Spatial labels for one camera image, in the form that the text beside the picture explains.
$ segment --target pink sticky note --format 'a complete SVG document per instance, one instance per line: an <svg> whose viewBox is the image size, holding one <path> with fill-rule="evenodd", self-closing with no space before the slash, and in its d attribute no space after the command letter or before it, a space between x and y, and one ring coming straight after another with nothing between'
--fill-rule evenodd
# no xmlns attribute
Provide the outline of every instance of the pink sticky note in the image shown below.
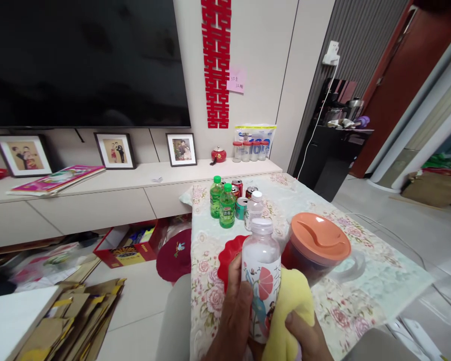
<svg viewBox="0 0 451 361"><path fill-rule="evenodd" d="M246 84L246 70L241 68L229 68L229 80L227 80L227 90L244 94Z"/></svg>

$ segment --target gift box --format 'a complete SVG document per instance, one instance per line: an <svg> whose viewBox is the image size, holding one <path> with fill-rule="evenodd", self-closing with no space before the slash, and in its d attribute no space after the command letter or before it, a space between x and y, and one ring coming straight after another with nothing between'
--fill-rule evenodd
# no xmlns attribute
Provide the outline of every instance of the gift box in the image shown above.
<svg viewBox="0 0 451 361"><path fill-rule="evenodd" d="M110 268L128 266L157 259L159 244L165 238L168 218L112 227L94 249L94 254ZM125 245L138 231L155 227L145 242Z"/></svg>

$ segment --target drawer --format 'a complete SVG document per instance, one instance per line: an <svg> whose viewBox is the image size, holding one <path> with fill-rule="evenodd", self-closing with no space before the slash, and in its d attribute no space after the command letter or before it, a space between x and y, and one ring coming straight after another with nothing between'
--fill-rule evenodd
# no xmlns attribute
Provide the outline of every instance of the drawer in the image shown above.
<svg viewBox="0 0 451 361"><path fill-rule="evenodd" d="M177 216L192 213L192 207L182 203L179 197L190 187L197 184L209 184L209 182L181 183L176 185L155 186L145 188L150 204L157 218Z"/></svg>
<svg viewBox="0 0 451 361"><path fill-rule="evenodd" d="M64 234L156 218L143 188L27 202Z"/></svg>
<svg viewBox="0 0 451 361"><path fill-rule="evenodd" d="M0 247L62 234L27 202L0 203Z"/></svg>

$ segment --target television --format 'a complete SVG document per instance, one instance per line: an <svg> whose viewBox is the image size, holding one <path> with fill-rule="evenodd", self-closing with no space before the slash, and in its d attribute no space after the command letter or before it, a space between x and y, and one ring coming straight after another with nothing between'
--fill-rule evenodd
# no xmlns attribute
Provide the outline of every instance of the television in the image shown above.
<svg viewBox="0 0 451 361"><path fill-rule="evenodd" d="M0 128L190 127L173 0L0 0Z"/></svg>

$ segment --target power outlet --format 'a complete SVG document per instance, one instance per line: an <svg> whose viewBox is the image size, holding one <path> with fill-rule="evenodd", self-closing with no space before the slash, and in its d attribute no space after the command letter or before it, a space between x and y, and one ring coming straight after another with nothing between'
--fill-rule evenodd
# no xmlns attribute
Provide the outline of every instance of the power outlet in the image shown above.
<svg viewBox="0 0 451 361"><path fill-rule="evenodd" d="M331 40L331 42L329 43L329 47L327 48L327 54L337 55L338 51L339 51L339 42Z"/></svg>
<svg viewBox="0 0 451 361"><path fill-rule="evenodd" d="M339 63L340 56L337 54L339 51L339 42L331 40L329 47L327 48L327 53L324 54L322 63L324 65L337 65Z"/></svg>

